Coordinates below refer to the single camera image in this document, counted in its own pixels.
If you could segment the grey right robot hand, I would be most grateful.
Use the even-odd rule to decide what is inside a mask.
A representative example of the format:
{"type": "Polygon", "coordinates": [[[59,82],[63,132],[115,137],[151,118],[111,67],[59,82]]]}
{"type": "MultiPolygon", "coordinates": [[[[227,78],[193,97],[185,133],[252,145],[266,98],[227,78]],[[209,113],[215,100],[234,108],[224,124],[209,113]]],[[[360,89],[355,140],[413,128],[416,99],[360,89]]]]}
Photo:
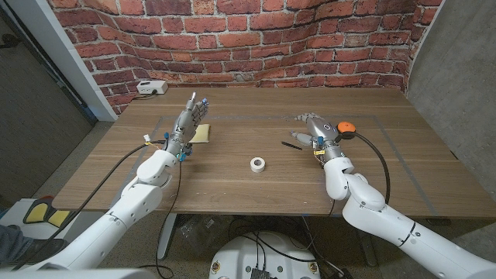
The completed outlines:
{"type": "Polygon", "coordinates": [[[302,145],[310,146],[321,165],[346,156],[336,142],[339,133],[330,122],[313,112],[298,115],[295,119],[305,123],[309,134],[291,131],[291,136],[302,145]]]}

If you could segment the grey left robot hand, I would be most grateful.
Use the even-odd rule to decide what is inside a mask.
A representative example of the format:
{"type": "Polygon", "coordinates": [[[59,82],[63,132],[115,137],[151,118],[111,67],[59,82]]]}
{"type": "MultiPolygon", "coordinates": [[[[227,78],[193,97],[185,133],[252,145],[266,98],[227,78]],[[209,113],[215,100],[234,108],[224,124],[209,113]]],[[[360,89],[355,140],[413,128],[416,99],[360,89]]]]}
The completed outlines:
{"type": "Polygon", "coordinates": [[[177,117],[173,125],[166,151],[175,157],[194,137],[196,129],[208,113],[207,99],[204,98],[197,102],[195,97],[196,92],[194,91],[187,101],[185,109],[177,117]]]}

